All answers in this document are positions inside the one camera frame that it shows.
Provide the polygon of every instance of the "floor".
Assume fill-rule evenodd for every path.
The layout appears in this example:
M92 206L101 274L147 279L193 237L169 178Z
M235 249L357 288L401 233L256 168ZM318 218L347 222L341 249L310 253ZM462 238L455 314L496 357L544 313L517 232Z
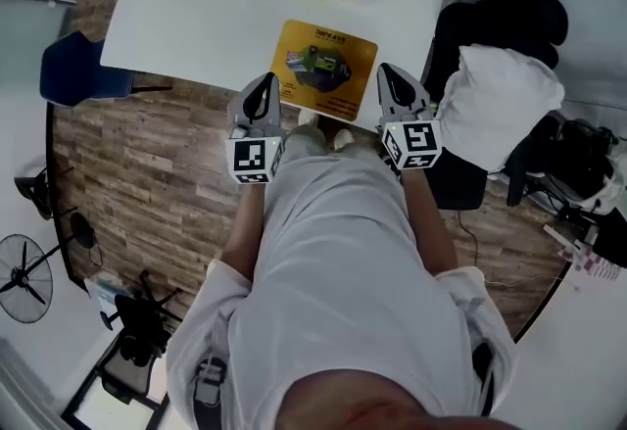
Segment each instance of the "floor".
M116 0L78 0L67 29L104 37ZM184 292L171 307L184 313L219 255L237 206L225 172L226 105L232 92L185 80L145 76L172 91L55 109L54 154L60 209L78 207L95 228L98 249L70 245L77 274L104 268L129 282L142 269L162 292ZM284 112L286 127L296 113ZM480 210L460 214L478 239L477 265L512 334L525 324L564 267L542 226L551 216L524 201L506 206L506 188L490 182ZM457 212L443 212L462 264L475 264L473 238Z

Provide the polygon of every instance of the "white shirt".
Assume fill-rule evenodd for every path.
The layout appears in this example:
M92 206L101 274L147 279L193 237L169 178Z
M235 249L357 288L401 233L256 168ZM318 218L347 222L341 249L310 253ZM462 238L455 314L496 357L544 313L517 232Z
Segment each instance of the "white shirt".
M255 284L213 261L169 343L169 396L193 416L195 373L228 356L224 429L274 428L294 382L328 369L391 379L437 416L478 414L472 352L495 353L496 404L513 342L477 268L432 277L393 174L353 159L297 160L268 186Z

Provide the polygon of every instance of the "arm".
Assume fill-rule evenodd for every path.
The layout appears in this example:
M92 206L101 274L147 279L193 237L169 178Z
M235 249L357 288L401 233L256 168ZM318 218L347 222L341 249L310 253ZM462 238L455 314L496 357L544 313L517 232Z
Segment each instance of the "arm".
M410 224L422 263L432 275L458 267L451 234L440 216L429 183L422 170L401 172Z
M253 281L259 246L264 234L264 184L247 184L233 220L221 260Z

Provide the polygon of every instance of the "person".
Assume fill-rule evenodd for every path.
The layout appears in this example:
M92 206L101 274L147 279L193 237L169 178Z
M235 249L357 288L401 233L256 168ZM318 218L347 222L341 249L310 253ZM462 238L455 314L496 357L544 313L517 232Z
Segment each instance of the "person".
M169 343L169 397L199 429L502 430L514 344L458 267L421 170L402 182L316 116L274 180L244 185L230 237Z

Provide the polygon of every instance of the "wood plank floor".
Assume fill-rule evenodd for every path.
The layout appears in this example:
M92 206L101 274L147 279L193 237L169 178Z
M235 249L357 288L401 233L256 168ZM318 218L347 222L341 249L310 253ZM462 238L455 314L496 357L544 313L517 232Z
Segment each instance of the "wood plank floor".
M104 37L116 0L78 0L68 22L90 39ZM95 228L104 268L137 283L142 269L161 292L181 287L173 311L184 313L203 282L211 258L220 254L237 206L237 187L225 170L226 105L231 91L179 79L172 91L122 100L88 101L55 109L54 154L60 209L78 207ZM284 111L294 126L296 113ZM564 261L542 231L551 216L529 202L506 206L506 189L490 182L480 210L461 213L478 239L477 265L492 282L515 283L558 275ZM458 213L443 212L462 264L474 264L470 235ZM76 273L98 270L100 253L70 245ZM515 287L488 284L515 334L554 281L535 278Z

